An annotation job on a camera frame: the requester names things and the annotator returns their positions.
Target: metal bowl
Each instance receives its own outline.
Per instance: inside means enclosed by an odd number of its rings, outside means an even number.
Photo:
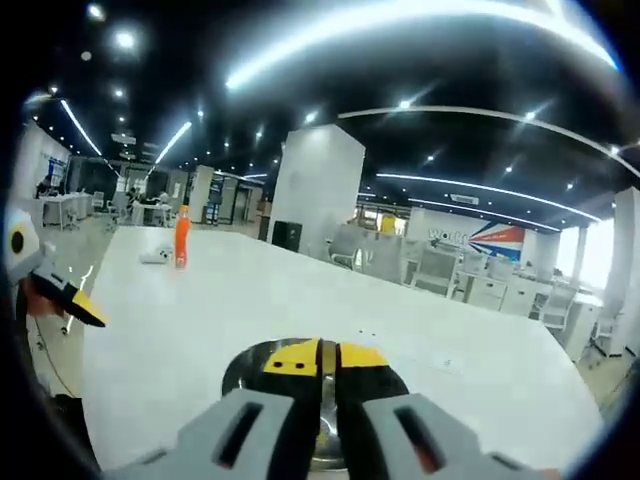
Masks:
[[[282,347],[305,342],[307,338],[284,338],[262,342],[248,348],[234,358],[222,378],[222,395],[235,388],[250,388],[262,373],[269,357]],[[322,404],[320,407],[320,433],[311,459],[312,471],[344,470],[344,457],[340,448],[335,401],[335,376],[324,375],[322,380]]]

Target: window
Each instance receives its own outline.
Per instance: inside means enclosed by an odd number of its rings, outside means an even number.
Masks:
[[[595,288],[607,285],[613,258],[613,218],[589,225],[580,281]]]
[[[578,227],[566,228],[560,233],[560,245],[558,246],[558,257],[556,258],[556,268],[565,277],[573,274],[573,266],[576,263],[578,253]]]

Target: orange bottle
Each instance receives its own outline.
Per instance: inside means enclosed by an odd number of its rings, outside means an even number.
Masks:
[[[182,205],[178,218],[176,219],[176,268],[185,268],[187,266],[187,235],[189,234],[190,226],[189,207]]]

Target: black ceiling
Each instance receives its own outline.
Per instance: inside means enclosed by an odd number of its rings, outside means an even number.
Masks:
[[[267,8],[264,2],[104,2],[104,22],[88,18],[86,4],[65,6],[64,22],[51,27],[60,31],[51,35],[53,68],[41,83],[43,91],[54,84],[58,91],[52,99],[30,105],[28,115],[37,116],[43,128],[53,126],[51,134],[64,137],[61,143],[73,145],[74,152],[91,155],[91,147],[60,106],[58,100],[66,99],[105,158],[118,159],[127,150],[149,165],[155,157],[142,151],[157,155],[175,131],[191,121],[192,128],[163,159],[163,166],[192,169],[207,164],[240,175],[269,173],[267,186],[272,189],[278,168],[273,160],[281,156],[281,142],[289,131],[302,127],[307,113],[317,111],[314,124],[335,122],[366,147],[363,188],[370,186],[377,200],[391,204],[471,193],[484,207],[492,201],[494,211],[507,215],[521,217],[532,207],[512,197],[380,179],[377,173],[491,185],[597,216],[610,215],[611,192],[637,184],[606,155],[530,124],[460,113],[337,118],[412,98],[414,105],[519,115],[537,110],[538,119],[606,148],[636,141],[635,96],[629,85],[640,61],[631,53],[632,32],[625,30],[624,12],[615,10],[615,3],[592,1],[588,7],[609,32],[626,77],[533,27],[486,17],[440,18],[332,40],[299,52],[236,90],[227,89],[225,81],[236,67],[312,24],[328,8],[344,8],[345,2],[319,2],[313,10],[308,3]],[[543,0],[509,3],[544,6]],[[114,35],[119,31],[133,34],[134,48],[117,48]],[[91,60],[81,58],[85,51]],[[115,89],[122,89],[122,98],[114,96]],[[258,141],[259,129],[263,135]],[[135,136],[136,147],[113,142],[114,132]],[[144,147],[145,142],[157,150]],[[628,149],[624,155],[640,168],[637,152]],[[505,172],[508,166],[513,168],[510,173]],[[567,190],[568,183],[574,188]],[[601,201],[590,202],[594,198]],[[536,207],[531,213],[536,221],[577,223],[573,216]]]

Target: cable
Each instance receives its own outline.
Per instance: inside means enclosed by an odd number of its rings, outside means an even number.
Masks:
[[[44,341],[44,336],[42,335],[42,331],[40,330],[40,324],[38,323],[38,317],[33,317],[33,319],[36,322],[36,328],[38,329],[38,335],[40,336],[40,339],[42,340],[42,346],[44,348],[44,352],[47,354],[47,358],[49,359],[49,363],[51,364],[51,368],[53,369],[53,373],[56,374],[56,377],[58,377],[58,381],[62,384],[62,386],[67,391],[69,396],[71,398],[78,398],[76,395],[73,394],[73,392],[71,392],[71,389],[69,387],[67,387],[67,384],[64,383],[64,381],[60,377],[60,374],[58,373],[58,370],[56,369],[56,366],[53,363],[53,360],[51,359],[51,355],[49,354],[49,349],[47,348],[47,342]]]

